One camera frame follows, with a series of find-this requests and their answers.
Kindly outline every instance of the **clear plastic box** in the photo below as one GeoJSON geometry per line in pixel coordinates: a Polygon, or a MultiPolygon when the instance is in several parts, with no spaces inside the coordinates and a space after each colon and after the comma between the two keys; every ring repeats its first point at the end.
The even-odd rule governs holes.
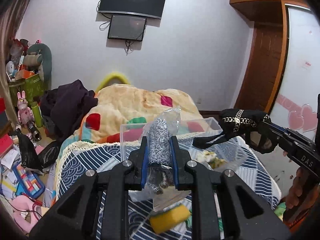
{"type": "MultiPolygon", "coordinates": [[[[138,139],[145,125],[146,123],[130,123],[120,126],[121,161],[127,160],[130,152],[140,147],[138,139]]],[[[179,147],[188,150],[191,158],[195,160],[197,154],[204,150],[192,146],[193,137],[213,136],[220,132],[221,127],[213,117],[181,121],[177,134],[179,147]]],[[[236,171],[248,157],[234,138],[228,142],[213,145],[206,150],[215,152],[217,157],[227,161],[224,165],[214,169],[220,172],[225,169],[236,171]]]]}

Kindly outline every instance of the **metal screw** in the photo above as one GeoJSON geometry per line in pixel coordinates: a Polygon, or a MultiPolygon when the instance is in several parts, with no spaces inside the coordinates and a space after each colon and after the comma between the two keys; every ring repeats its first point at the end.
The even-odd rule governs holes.
{"type": "Polygon", "coordinates": [[[88,176],[88,177],[92,177],[94,175],[94,170],[87,170],[85,172],[85,174],[88,176]]]}
{"type": "Polygon", "coordinates": [[[122,165],[123,165],[124,167],[130,167],[130,166],[132,165],[132,161],[130,161],[130,160],[125,160],[125,161],[122,162],[122,165]]]}
{"type": "Polygon", "coordinates": [[[232,170],[225,170],[224,174],[226,174],[228,177],[232,177],[235,173],[232,170]]]}
{"type": "Polygon", "coordinates": [[[196,166],[197,166],[197,162],[195,162],[195,161],[188,161],[188,162],[187,162],[187,165],[188,165],[189,167],[196,167],[196,166]]]}

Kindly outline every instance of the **television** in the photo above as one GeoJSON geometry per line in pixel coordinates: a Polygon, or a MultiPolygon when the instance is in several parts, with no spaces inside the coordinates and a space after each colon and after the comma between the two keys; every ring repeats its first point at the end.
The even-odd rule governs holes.
{"type": "Polygon", "coordinates": [[[142,41],[147,19],[129,15],[112,15],[108,39],[142,41]]]}
{"type": "Polygon", "coordinates": [[[164,2],[165,0],[101,0],[98,12],[161,19],[164,2]]]}

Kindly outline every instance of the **pink rabbit figurine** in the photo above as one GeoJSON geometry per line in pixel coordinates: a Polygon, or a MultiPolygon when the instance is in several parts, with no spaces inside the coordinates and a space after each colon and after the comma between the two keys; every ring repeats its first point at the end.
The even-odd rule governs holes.
{"type": "Polygon", "coordinates": [[[31,109],[28,107],[28,101],[26,100],[26,94],[24,91],[21,92],[22,95],[20,95],[20,92],[17,93],[18,96],[18,120],[20,123],[25,125],[27,127],[27,122],[32,120],[33,121],[33,113],[31,109]]]}

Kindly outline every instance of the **brown curtain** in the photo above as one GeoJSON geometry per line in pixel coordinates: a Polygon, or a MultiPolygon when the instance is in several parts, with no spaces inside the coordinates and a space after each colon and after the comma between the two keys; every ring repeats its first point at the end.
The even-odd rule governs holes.
{"type": "Polygon", "coordinates": [[[15,37],[29,2],[13,0],[0,19],[0,97],[4,98],[6,114],[12,124],[17,123],[17,114],[10,97],[5,66],[10,57],[10,39],[15,37]]]}

